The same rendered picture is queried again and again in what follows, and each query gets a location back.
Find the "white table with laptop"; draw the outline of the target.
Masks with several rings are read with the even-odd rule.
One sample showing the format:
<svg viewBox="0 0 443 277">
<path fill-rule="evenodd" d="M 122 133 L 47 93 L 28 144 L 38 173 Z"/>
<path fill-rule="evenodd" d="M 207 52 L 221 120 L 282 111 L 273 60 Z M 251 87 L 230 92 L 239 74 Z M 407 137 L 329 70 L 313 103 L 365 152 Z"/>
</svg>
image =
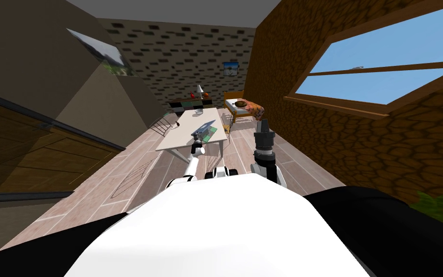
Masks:
<svg viewBox="0 0 443 277">
<path fill-rule="evenodd" d="M 163 138 L 156 151 L 167 151 L 181 161 L 188 163 L 188 159 L 180 152 L 180 148 L 191 147 L 192 133 L 203 125 L 210 125 L 217 129 L 214 135 L 208 141 L 210 143 L 218 143 L 220 147 L 220 156 L 223 156 L 223 142 L 227 140 L 227 136 L 223 130 L 222 120 L 216 108 L 207 108 L 202 114 L 196 114 L 195 110 L 189 110 L 183 113 L 179 118 L 179 126 L 171 129 Z"/>
</svg>

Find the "large landscape wall picture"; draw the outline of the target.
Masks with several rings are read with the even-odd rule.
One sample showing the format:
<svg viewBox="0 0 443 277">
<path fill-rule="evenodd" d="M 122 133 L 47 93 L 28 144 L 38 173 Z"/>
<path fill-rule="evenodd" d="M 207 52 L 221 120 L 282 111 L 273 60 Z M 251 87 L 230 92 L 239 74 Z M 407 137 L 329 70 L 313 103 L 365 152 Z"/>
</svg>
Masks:
<svg viewBox="0 0 443 277">
<path fill-rule="evenodd" d="M 137 76 L 131 65 L 113 45 L 67 29 L 105 69 L 116 76 Z"/>
</svg>

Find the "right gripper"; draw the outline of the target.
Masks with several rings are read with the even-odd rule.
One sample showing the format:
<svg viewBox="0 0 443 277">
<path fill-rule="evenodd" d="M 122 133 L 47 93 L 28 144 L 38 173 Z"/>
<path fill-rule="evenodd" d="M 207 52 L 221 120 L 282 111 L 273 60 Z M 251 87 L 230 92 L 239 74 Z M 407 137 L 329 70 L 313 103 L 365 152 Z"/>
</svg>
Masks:
<svg viewBox="0 0 443 277">
<path fill-rule="evenodd" d="M 270 131 L 269 122 L 263 119 L 258 122 L 258 132 L 254 133 L 256 150 L 271 151 L 274 145 L 275 132 Z"/>
</svg>

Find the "yellow bed with orange blanket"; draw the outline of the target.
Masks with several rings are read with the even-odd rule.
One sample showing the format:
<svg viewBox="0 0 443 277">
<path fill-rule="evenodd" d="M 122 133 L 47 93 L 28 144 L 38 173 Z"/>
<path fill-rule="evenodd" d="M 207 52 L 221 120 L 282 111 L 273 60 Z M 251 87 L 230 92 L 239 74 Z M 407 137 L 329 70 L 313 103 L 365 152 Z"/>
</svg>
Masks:
<svg viewBox="0 0 443 277">
<path fill-rule="evenodd" d="M 252 116 L 256 121 L 261 121 L 264 108 L 254 102 L 243 98 L 244 91 L 225 91 L 224 104 L 231 114 L 231 125 L 238 117 Z"/>
</svg>

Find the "dark sideboard with lamp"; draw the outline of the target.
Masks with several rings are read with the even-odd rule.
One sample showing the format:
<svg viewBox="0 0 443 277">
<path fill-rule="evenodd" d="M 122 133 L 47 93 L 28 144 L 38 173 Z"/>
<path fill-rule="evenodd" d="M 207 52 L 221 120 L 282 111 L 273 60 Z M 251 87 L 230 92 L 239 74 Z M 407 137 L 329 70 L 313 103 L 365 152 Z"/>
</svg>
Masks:
<svg viewBox="0 0 443 277">
<path fill-rule="evenodd" d="M 177 117 L 181 117 L 185 111 L 214 108 L 211 97 L 203 91 L 201 85 L 197 85 L 196 94 L 191 93 L 185 99 L 174 99 L 169 105 Z"/>
</svg>

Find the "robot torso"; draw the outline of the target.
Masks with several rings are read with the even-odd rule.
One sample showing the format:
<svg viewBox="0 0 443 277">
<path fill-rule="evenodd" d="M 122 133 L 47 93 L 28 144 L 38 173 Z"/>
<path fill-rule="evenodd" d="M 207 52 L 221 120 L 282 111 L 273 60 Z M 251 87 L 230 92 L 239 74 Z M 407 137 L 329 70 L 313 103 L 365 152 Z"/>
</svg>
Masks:
<svg viewBox="0 0 443 277">
<path fill-rule="evenodd" d="M 369 277 L 304 197 L 257 174 L 177 183 L 64 277 Z"/>
</svg>

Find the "wooden framed window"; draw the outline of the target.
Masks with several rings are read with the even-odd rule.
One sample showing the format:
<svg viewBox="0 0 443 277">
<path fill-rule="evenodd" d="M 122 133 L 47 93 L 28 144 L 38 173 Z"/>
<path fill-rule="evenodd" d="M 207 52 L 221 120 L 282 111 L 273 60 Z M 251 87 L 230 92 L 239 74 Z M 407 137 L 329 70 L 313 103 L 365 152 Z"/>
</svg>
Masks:
<svg viewBox="0 0 443 277">
<path fill-rule="evenodd" d="M 324 41 L 317 54 L 309 62 L 304 72 L 292 87 L 290 93 L 284 97 L 287 101 L 294 101 L 303 103 L 310 106 L 325 108 L 328 110 L 338 111 L 351 115 L 362 116 L 369 119 L 382 119 L 388 117 L 391 112 L 398 110 L 408 104 L 413 103 L 423 97 L 426 97 L 436 91 L 443 89 L 443 75 L 438 78 L 422 85 L 415 90 L 406 93 L 404 96 L 398 97 L 388 104 L 379 104 L 364 101 L 346 100 L 343 98 L 331 98 L 317 95 L 310 95 L 306 93 L 298 93 L 300 86 L 310 76 L 339 76 L 348 74 L 368 74 L 379 72 L 412 72 L 415 70 L 439 70 L 443 69 L 442 62 L 394 62 L 383 65 L 372 65 L 361 69 L 346 69 L 346 70 L 326 70 L 312 72 L 314 67 L 318 64 L 318 61 L 328 50 L 329 46 L 333 43 L 340 42 L 349 38 L 357 37 L 366 33 L 376 31 L 389 27 L 391 25 L 404 22 L 438 12 L 443 10 L 443 0 L 422 0 L 419 3 L 415 3 L 411 6 L 404 7 L 398 11 L 391 12 L 383 15 L 377 19 L 370 20 L 366 23 L 345 29 L 344 31 L 331 35 Z"/>
</svg>

